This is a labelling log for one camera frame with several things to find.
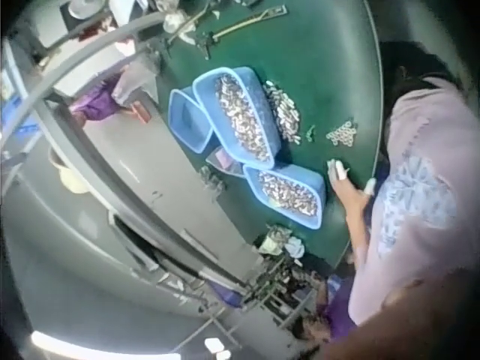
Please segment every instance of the blue plastic bin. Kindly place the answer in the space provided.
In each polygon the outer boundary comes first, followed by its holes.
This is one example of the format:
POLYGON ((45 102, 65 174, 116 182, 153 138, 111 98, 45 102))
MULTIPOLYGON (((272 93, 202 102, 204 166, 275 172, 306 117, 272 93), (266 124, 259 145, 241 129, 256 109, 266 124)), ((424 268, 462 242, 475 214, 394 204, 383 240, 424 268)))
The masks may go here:
POLYGON ((207 112, 208 119, 220 143, 232 158, 257 169, 267 170, 274 167, 275 156, 281 147, 280 135, 278 134, 272 109, 266 99, 263 87, 253 70, 249 67, 237 67, 236 69, 219 67, 211 70, 193 81, 193 93, 207 112), (229 74, 238 81, 254 109, 255 117, 261 125, 263 138, 269 154, 267 161, 258 160, 235 137, 230 120, 222 110, 215 94, 216 80, 224 74, 229 74))
POLYGON ((173 134, 197 154, 205 150, 213 134, 212 125, 191 86, 170 92, 168 125, 173 134))
POLYGON ((255 197, 262 204, 268 206, 270 209, 274 209, 276 212, 280 212, 282 215, 310 229, 316 230, 322 226, 322 214, 323 209, 325 208, 326 189, 325 182, 320 174, 300 166, 286 165, 281 163, 278 163, 277 166, 271 170, 258 170, 251 166, 244 165, 243 171, 248 184, 255 194, 255 197), (270 201, 270 198, 263 192, 262 184, 258 179, 259 171, 265 171, 266 173, 270 173, 279 178, 283 178, 290 182, 294 182, 306 187, 312 192, 318 203, 318 211, 316 215, 307 216, 296 211, 290 211, 288 209, 275 206, 275 204, 270 201))

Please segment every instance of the green table surface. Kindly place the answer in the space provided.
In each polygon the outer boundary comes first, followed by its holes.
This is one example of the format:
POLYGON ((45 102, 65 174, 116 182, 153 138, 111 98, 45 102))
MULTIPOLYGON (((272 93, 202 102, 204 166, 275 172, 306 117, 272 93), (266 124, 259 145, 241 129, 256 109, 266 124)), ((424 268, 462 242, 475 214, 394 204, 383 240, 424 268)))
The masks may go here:
MULTIPOLYGON (((199 21, 196 33, 217 31, 279 0, 263 0, 253 10, 233 1, 220 9, 220 19, 209 15, 199 21)), ((190 1, 185 9, 195 14, 204 1, 190 1)), ((196 77, 214 68, 248 66, 262 82, 271 80, 294 101, 301 114, 301 145, 283 144, 279 161, 317 171, 328 183, 326 161, 342 160, 350 168, 352 181, 362 188, 377 162, 383 85, 377 36, 368 6, 362 0, 290 0, 289 13, 259 22, 222 37, 205 60, 195 47, 176 40, 170 57, 164 56, 157 89, 162 112, 167 111, 172 89, 190 86, 196 77), (325 136, 352 118, 358 125, 354 146, 333 146, 325 136), (305 134, 316 125, 314 142, 305 134)), ((203 154, 182 146, 195 169, 218 145, 212 141, 203 154)), ((304 240, 307 250, 336 266, 349 244, 345 214, 327 184, 327 202, 322 227, 308 229, 260 203, 248 183, 221 175, 227 189, 218 203, 245 241, 266 232, 266 224, 283 224, 304 240)))

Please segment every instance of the fluorescent light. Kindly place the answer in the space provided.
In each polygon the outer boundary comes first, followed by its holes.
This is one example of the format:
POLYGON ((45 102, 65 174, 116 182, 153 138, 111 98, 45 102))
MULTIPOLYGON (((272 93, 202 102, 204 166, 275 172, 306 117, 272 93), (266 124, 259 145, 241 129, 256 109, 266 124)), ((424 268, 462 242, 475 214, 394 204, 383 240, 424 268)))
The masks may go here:
POLYGON ((31 342, 43 350, 76 360, 181 360, 180 354, 135 355, 89 349, 33 331, 31 342))
POLYGON ((229 350, 219 352, 217 354, 217 360, 228 360, 232 357, 232 353, 229 350))
POLYGON ((210 337, 209 339, 205 339, 205 346, 212 354, 220 353, 225 350, 225 346, 218 337, 210 337))

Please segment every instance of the pink shirt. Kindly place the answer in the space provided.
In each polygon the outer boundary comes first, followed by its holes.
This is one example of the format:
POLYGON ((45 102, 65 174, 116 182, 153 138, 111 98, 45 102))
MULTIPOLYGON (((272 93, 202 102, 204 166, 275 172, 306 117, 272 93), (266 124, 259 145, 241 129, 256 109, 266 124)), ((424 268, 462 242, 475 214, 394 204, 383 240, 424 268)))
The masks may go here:
POLYGON ((440 88, 404 95, 391 115, 391 170, 349 301, 356 324, 394 288, 480 260, 480 123, 453 85, 427 81, 440 88))

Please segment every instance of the white fingertip cover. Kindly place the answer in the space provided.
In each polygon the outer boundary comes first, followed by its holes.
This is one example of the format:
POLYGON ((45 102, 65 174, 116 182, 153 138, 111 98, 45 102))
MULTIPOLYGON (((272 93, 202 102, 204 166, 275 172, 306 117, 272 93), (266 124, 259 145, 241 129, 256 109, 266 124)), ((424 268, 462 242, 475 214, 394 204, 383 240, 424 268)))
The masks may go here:
POLYGON ((332 159, 327 161, 327 167, 328 167, 328 178, 330 179, 330 183, 333 184, 338 180, 337 170, 335 169, 335 160, 332 159))
POLYGON ((338 180, 345 180, 347 178, 348 170, 345 170, 341 161, 335 161, 335 168, 337 169, 338 180))
POLYGON ((377 184, 377 180, 375 178, 371 178, 367 181, 365 185, 365 189, 363 190, 364 193, 367 195, 374 195, 375 194, 375 185, 377 184))

